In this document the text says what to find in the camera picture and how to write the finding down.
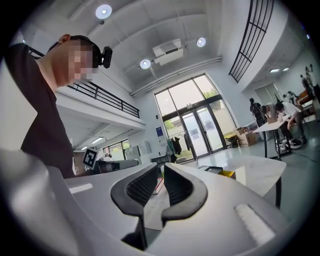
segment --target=gray floor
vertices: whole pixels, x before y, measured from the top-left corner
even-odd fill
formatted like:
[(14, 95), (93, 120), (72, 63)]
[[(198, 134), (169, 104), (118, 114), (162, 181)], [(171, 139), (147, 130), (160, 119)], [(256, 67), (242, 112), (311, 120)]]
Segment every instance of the gray floor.
[[(282, 194), (280, 211), (290, 221), (297, 221), (308, 215), (310, 208), (320, 191), (320, 122), (311, 121), (304, 124), (305, 135), (308, 139), (302, 148), (293, 150), (291, 155), (284, 156), (282, 161), (287, 163), (282, 180)], [(246, 147), (229, 148), (214, 155), (202, 158), (197, 162), (187, 163), (190, 167), (224, 166), (227, 159), (238, 155), (250, 155), (257, 157), (265, 156), (263, 141)], [(274, 140), (267, 142), (268, 157), (276, 156)], [(275, 186), (263, 197), (270, 204), (275, 205), (276, 188)], [(146, 228), (148, 244), (160, 233), (158, 230)]]

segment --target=black railing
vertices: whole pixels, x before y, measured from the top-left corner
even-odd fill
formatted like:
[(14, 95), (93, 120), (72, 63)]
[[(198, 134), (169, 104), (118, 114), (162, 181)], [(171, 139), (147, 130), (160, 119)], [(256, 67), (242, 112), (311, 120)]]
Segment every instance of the black railing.
[(249, 15), (242, 42), (229, 72), (229, 75), (231, 75), (237, 83), (256, 56), (267, 32), (273, 8), (274, 0), (250, 1)]
[[(29, 53), (35, 59), (39, 59), (44, 56), (43, 53), (31, 48), (30, 46)], [(89, 80), (82, 80), (78, 83), (75, 82), (72, 85), (68, 85), (68, 87), (75, 90), (76, 92), (85, 94), (97, 101), (103, 102), (104, 104), (107, 104), (111, 107), (128, 113), (136, 118), (140, 118), (139, 109), (130, 105), (129, 103), (125, 102), (124, 100), (120, 99), (119, 97), (113, 95), (112, 93), (108, 92), (107, 90), (101, 88), (100, 86), (96, 85), (95, 83)]]

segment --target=recessed ceiling light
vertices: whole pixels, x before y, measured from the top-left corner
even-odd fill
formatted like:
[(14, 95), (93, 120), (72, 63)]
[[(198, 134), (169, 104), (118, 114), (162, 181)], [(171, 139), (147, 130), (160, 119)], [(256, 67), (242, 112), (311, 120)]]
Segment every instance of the recessed ceiling light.
[(151, 66), (151, 62), (150, 62), (150, 60), (148, 60), (148, 59), (143, 59), (143, 60), (140, 62), (140, 67), (141, 67), (142, 69), (144, 69), (144, 70), (150, 68), (150, 66)]
[(111, 13), (112, 13), (112, 8), (108, 4), (100, 5), (95, 10), (95, 16), (97, 16), (101, 20), (108, 18), (111, 15)]
[(278, 72), (279, 70), (280, 70), (279, 68), (274, 68), (270, 70), (270, 73), (275, 73), (275, 72)]
[(206, 44), (206, 39), (204, 39), (203, 37), (198, 38), (198, 40), (196, 41), (196, 45), (199, 47), (204, 47)]
[(96, 140), (92, 141), (91, 144), (95, 144), (95, 143), (97, 143), (98, 141), (101, 141), (102, 139), (103, 139), (103, 137), (97, 138)]

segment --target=trash bin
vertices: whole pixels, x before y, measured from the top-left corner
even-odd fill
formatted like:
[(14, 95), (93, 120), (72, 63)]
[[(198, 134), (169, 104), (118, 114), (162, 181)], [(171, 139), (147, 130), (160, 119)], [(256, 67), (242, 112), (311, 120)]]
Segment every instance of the trash bin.
[(236, 148), (238, 147), (238, 138), (237, 138), (237, 135), (227, 135), (225, 136), (225, 139), (229, 142), (230, 144), (230, 147), (231, 148)]

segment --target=man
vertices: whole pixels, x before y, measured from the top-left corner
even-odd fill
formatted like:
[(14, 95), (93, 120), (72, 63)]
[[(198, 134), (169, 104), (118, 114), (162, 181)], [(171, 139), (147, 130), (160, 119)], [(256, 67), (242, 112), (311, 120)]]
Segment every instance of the man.
[(98, 46), (87, 37), (61, 36), (48, 53), (35, 60), (24, 43), (12, 45), (5, 62), (18, 88), (37, 111), (21, 149), (45, 165), (57, 167), (64, 178), (74, 177), (73, 149), (57, 106), (57, 88), (82, 79), (100, 58)]
[(314, 95), (316, 96), (318, 102), (320, 103), (320, 87), (314, 75), (312, 64), (310, 64), (310, 68), (311, 68), (311, 71), (309, 71), (309, 68), (307, 66), (305, 67), (306, 79), (309, 85), (313, 88)]
[[(274, 103), (268, 103), (265, 106), (261, 107), (261, 112), (267, 117), (267, 118), (277, 118), (277, 111), (276, 111), (276, 105)], [(280, 129), (282, 131), (283, 136), (288, 137), (289, 139), (292, 139), (292, 134), (290, 130), (288, 130), (288, 122), (284, 122)]]
[(303, 77), (302, 74), (300, 75), (300, 77), (301, 77), (301, 82), (302, 82), (303, 88), (305, 89), (305, 91), (308, 94), (309, 98), (311, 100), (313, 100), (314, 99), (314, 94), (312, 92), (311, 87), (309, 86), (308, 80), (305, 77)]
[(260, 127), (266, 122), (260, 110), (261, 105), (258, 102), (255, 102), (253, 98), (250, 98), (249, 101), (250, 112), (254, 116), (256, 124)]
[(291, 115), (291, 117), (287, 123), (287, 129), (290, 130), (290, 127), (293, 125), (293, 121), (295, 120), (296, 124), (299, 127), (300, 133), (301, 133), (302, 142), (304, 144), (307, 143), (307, 139), (305, 137), (304, 127), (302, 124), (303, 116), (302, 116), (301, 110), (289, 102), (275, 104), (275, 110), (279, 114), (284, 113), (286, 115)]

